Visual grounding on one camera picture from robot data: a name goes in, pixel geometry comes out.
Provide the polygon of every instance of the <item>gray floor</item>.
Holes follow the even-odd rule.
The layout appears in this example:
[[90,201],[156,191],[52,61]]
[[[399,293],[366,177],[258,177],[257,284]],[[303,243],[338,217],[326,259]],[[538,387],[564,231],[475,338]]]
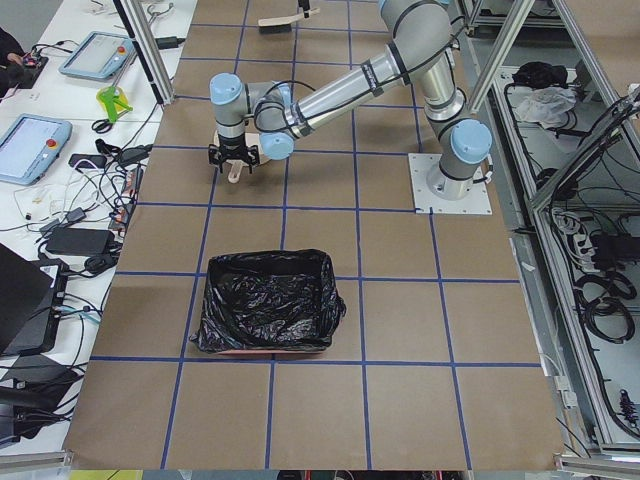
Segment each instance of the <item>gray floor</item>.
[[0,27],[28,50],[38,42],[61,3],[62,0],[2,0]]

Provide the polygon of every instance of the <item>blue joint cap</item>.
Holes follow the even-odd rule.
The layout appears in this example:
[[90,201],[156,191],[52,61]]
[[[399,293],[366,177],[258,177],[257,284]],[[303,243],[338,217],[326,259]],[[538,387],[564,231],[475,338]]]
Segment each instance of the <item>blue joint cap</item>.
[[291,95],[291,87],[286,83],[281,83],[278,85],[278,90],[280,90],[280,95],[282,95],[282,103],[285,107],[291,106],[291,99],[293,95]]
[[284,160],[293,153],[293,138],[286,133],[261,133],[260,145],[264,154],[272,160]]
[[219,73],[211,79],[209,89],[214,105],[227,105],[242,93],[242,80],[233,73]]
[[477,120],[462,120],[451,133],[453,153],[469,165],[476,165],[487,158],[492,143],[491,132]]

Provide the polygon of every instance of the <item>white plastic bag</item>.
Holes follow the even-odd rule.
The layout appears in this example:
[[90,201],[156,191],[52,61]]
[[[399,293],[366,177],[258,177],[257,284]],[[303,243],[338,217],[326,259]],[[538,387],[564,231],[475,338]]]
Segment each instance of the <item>white plastic bag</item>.
[[559,127],[567,121],[566,112],[576,104],[573,90],[548,87],[531,92],[514,113],[521,122],[539,123],[543,128]]

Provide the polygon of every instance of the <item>cardboard floor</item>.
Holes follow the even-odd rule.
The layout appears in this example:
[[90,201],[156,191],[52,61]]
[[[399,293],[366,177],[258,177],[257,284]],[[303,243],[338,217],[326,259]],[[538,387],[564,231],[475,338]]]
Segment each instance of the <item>cardboard floor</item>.
[[[295,4],[197,6],[66,441],[76,467],[552,469],[562,440],[493,189],[492,216],[413,212],[407,153],[439,148],[419,95],[379,97],[236,185],[208,165],[213,75],[321,86],[389,41],[375,1],[258,33]],[[208,259],[279,248],[331,255],[348,306],[333,346],[197,351]]]

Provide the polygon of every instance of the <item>person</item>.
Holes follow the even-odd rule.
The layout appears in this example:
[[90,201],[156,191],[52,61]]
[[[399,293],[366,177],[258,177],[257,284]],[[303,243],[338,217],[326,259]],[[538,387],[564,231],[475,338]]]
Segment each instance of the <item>person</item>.
[[22,57],[25,52],[13,36],[0,28],[0,101],[24,75]]
[[11,63],[22,65],[25,51],[13,36],[0,28],[0,65],[8,67]]

